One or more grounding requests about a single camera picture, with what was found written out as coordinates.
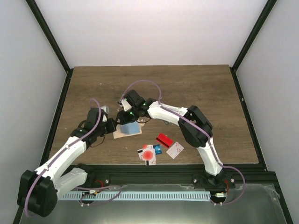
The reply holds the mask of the beige leather card holder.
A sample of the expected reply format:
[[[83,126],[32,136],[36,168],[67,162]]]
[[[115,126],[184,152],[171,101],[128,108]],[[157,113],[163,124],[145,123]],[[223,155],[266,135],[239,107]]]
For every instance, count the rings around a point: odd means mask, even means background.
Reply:
[[[117,125],[116,131],[113,132],[113,138],[129,137],[142,134],[142,129],[139,123],[133,122],[125,125]]]

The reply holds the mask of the red card black stripe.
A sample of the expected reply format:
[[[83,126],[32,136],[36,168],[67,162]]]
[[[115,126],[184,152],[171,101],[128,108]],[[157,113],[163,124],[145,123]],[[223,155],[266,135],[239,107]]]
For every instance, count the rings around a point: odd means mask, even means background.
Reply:
[[[162,144],[165,148],[169,148],[173,144],[173,140],[163,133],[156,137],[156,141]]]

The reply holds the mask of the white card red circle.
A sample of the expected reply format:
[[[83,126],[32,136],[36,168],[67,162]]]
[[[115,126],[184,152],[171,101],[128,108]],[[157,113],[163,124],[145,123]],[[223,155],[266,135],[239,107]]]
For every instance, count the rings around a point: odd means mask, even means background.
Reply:
[[[156,153],[153,145],[144,145],[142,150],[142,160],[145,161],[146,166],[156,165]]]

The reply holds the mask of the white card pink pattern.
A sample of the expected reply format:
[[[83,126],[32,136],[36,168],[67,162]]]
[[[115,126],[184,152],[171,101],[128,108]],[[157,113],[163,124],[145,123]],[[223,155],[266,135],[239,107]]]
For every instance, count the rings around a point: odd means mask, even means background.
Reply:
[[[179,144],[178,142],[175,142],[167,151],[166,153],[172,158],[175,159],[182,151],[184,150],[184,147]]]

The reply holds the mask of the blue VIP card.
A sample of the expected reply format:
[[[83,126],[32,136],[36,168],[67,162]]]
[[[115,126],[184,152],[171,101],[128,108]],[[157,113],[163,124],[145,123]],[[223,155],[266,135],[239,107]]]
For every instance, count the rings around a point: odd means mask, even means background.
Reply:
[[[125,135],[138,134],[140,132],[140,125],[138,122],[128,123],[120,126],[121,133]]]

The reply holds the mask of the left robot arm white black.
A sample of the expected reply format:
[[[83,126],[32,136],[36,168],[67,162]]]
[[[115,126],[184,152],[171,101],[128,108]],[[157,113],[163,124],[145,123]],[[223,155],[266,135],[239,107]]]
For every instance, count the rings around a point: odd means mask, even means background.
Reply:
[[[108,114],[107,106],[90,109],[87,118],[72,131],[58,152],[34,171],[26,170],[21,175],[19,206],[46,217],[66,193],[77,187],[89,189],[95,184],[94,171],[87,165],[78,164],[68,173],[66,170],[98,137],[115,131],[114,120]]]

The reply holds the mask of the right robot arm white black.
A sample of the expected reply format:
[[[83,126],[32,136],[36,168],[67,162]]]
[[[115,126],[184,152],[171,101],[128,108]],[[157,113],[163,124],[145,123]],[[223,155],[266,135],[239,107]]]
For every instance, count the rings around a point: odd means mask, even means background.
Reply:
[[[174,107],[152,98],[145,100],[135,90],[123,94],[118,104],[123,108],[119,114],[122,124],[147,117],[179,126],[185,141],[198,150],[208,184],[218,188],[224,183],[225,171],[214,148],[213,126],[198,107]]]

